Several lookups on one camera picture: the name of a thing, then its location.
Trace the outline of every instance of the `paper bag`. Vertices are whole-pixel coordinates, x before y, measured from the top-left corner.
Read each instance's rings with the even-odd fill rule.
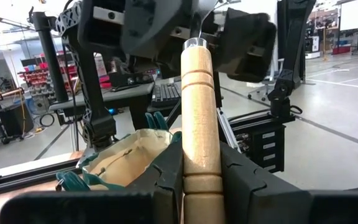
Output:
[[[91,189],[118,190],[143,174],[170,144],[165,130],[141,129],[81,164],[83,179]]]

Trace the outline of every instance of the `metal bolt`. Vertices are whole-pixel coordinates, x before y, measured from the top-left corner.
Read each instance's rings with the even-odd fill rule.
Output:
[[[175,34],[176,34],[176,35],[180,35],[180,34],[181,34],[181,29],[176,28],[176,29],[175,29]]]
[[[109,19],[114,19],[116,15],[113,12],[109,12],[108,17]]]
[[[148,23],[149,25],[152,25],[152,24],[153,24],[153,20],[154,20],[154,17],[151,16],[151,17],[149,17],[149,18],[147,19],[147,23]]]
[[[131,35],[133,37],[138,37],[139,33],[136,30],[129,30],[129,35]]]

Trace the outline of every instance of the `black keyboard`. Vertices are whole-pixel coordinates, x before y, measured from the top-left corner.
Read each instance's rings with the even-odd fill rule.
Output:
[[[155,85],[152,106],[156,108],[175,106],[180,100],[180,83]]]

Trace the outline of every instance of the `concrete floor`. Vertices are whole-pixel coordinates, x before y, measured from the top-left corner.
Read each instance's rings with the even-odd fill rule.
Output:
[[[341,55],[306,62],[307,85],[291,96],[303,109],[286,124],[285,172],[279,177],[302,189],[358,187],[358,56]],[[223,108],[228,116],[266,109],[251,88],[221,75]],[[133,132],[129,112],[115,116],[117,137]],[[180,120],[174,127],[180,126]],[[56,124],[24,141],[0,144],[0,168],[71,152],[70,128]]]

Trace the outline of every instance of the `wheel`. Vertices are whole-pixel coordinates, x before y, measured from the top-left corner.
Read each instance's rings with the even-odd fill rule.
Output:
[[[2,139],[2,143],[3,144],[9,144],[11,140],[9,140],[8,138],[3,138]]]

